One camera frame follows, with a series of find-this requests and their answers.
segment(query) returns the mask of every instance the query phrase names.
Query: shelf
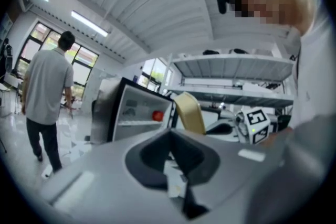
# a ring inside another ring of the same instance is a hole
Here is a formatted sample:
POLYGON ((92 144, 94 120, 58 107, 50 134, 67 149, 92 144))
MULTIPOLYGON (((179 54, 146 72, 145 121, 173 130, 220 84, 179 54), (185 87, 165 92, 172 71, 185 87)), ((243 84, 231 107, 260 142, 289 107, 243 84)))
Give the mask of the shelf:
POLYGON ((204 55, 175 59, 173 63, 185 78, 242 79, 283 82, 294 62, 261 55, 204 55))
POLYGON ((118 126, 160 125, 162 123, 162 121, 120 121, 118 126))
POLYGON ((234 90, 225 88, 213 87, 188 87, 177 86, 167 87, 169 91, 181 94, 186 91, 192 94, 199 101, 208 102, 225 102, 226 104, 248 105, 248 106, 263 106, 268 108, 284 108, 292 105, 294 96, 279 94, 279 93, 265 93, 265 92, 251 92, 244 90, 234 90))

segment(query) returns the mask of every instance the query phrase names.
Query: floor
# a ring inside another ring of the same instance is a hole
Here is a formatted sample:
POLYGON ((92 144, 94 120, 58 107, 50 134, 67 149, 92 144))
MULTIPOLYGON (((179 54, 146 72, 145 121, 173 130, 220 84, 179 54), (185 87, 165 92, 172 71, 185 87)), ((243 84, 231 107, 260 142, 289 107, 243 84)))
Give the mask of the floor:
MULTIPOLYGON (((48 156, 44 151, 43 140, 40 144, 43 149, 43 162, 39 162, 33 155, 27 131, 26 118, 15 114, 15 92, 10 93, 11 114, 0 118, 0 138, 7 153, 0 145, 0 157, 6 164, 12 177, 22 186, 38 191, 47 180, 42 174, 49 164, 48 156)), ((90 135, 91 117, 74 111, 71 119, 65 109, 61 109, 57 122, 57 140, 60 159, 63 167, 91 150, 91 145, 84 141, 90 135)))

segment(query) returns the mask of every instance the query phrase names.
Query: black pants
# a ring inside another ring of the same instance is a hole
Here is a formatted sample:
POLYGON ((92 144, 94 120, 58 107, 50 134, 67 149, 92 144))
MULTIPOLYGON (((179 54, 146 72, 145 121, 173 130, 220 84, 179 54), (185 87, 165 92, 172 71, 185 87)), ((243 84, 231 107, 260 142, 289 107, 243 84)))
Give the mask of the black pants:
POLYGON ((60 170, 62 165, 58 154, 56 123, 53 125, 43 125, 27 118, 27 132, 35 156, 39 156, 42 153, 42 148, 39 143, 39 133, 42 134, 44 148, 49 157, 52 169, 54 173, 60 170))

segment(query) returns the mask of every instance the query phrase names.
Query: man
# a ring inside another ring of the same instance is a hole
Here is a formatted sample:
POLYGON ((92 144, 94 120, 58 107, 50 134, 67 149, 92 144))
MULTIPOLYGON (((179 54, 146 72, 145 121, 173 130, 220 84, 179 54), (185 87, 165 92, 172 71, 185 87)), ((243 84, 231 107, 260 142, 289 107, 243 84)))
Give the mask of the man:
MULTIPOLYGON (((336 43, 332 20, 322 0, 229 0, 236 16, 289 25, 301 37, 290 131, 318 115, 336 113, 336 43)), ((272 134, 266 145, 272 144, 272 134)))
POLYGON ((42 149, 39 133, 42 134, 44 147, 53 172, 61 169, 58 154, 56 121, 59 117, 63 89, 67 107, 71 114, 71 86, 74 71, 66 60, 65 52, 75 42, 69 31, 58 40, 53 50, 40 50, 35 54, 27 69, 23 86, 22 113, 27 116, 27 132, 33 153, 42 162, 42 149))

